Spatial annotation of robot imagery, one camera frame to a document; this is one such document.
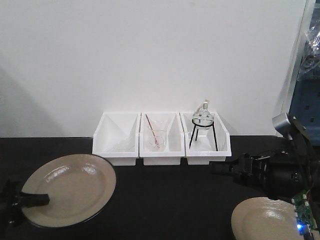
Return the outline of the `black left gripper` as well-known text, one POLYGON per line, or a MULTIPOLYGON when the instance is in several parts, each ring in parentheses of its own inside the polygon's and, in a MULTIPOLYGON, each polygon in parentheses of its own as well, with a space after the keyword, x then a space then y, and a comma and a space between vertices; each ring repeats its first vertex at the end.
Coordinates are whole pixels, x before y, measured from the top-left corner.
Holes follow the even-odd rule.
POLYGON ((19 178, 8 178, 0 189, 0 227, 17 227, 25 221, 21 207, 32 208, 46 206, 50 202, 49 195, 20 192, 19 178))

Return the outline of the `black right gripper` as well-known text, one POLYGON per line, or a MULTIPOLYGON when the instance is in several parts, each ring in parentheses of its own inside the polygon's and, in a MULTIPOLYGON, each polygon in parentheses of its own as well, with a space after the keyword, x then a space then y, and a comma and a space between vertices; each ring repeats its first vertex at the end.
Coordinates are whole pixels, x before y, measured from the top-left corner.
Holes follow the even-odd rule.
POLYGON ((236 160, 210 162, 210 172, 215 175, 231 175, 237 184, 260 189, 273 200, 291 199, 300 192, 311 193, 314 150, 305 155, 298 151, 275 149, 267 154, 242 154, 236 160))

